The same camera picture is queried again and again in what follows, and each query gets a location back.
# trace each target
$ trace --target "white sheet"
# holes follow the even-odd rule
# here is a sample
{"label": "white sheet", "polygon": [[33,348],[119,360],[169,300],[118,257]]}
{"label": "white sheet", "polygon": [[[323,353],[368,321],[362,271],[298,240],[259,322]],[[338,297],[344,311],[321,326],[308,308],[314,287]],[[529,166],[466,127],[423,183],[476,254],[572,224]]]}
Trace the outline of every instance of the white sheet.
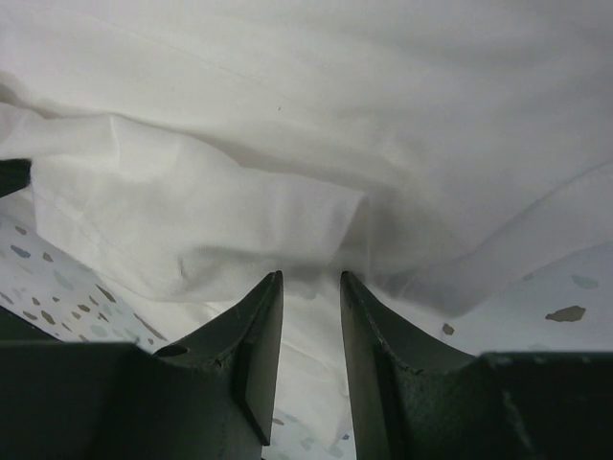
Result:
{"label": "white sheet", "polygon": [[405,317],[459,316],[611,239],[612,18],[606,0],[0,0],[0,158],[34,159],[38,232],[143,308],[284,269],[318,331],[289,314],[286,341],[330,362],[307,373],[341,408],[292,410],[330,443],[338,271]]}

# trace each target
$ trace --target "wrinkled fabric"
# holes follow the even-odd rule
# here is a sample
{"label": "wrinkled fabric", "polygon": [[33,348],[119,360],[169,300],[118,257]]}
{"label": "wrinkled fabric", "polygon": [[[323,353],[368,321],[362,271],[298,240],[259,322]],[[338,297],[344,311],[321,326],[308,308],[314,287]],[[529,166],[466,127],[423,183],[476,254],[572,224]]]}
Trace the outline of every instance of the wrinkled fabric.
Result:
{"label": "wrinkled fabric", "polygon": [[0,159],[33,159],[38,233],[139,308],[283,269],[317,331],[284,343],[338,407],[292,411],[330,444],[341,270],[459,317],[611,239],[612,24],[605,0],[0,0]]}

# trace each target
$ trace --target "speckled pattern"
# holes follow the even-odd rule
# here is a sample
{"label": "speckled pattern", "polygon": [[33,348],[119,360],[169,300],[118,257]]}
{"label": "speckled pattern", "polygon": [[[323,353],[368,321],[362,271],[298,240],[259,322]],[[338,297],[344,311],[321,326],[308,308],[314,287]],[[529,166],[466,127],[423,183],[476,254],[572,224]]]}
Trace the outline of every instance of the speckled pattern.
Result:
{"label": "speckled pattern", "polygon": [[264,460],[338,459],[355,460],[353,433],[348,433],[330,450],[324,448],[294,417],[275,410],[270,447],[264,448]]}
{"label": "speckled pattern", "polygon": [[448,321],[439,339],[484,351],[613,350],[613,243],[574,253]]}
{"label": "speckled pattern", "polygon": [[[0,216],[0,306],[65,341],[133,341],[153,352],[166,339],[89,268]],[[355,459],[351,434],[325,451],[298,421],[275,410],[265,460]]]}

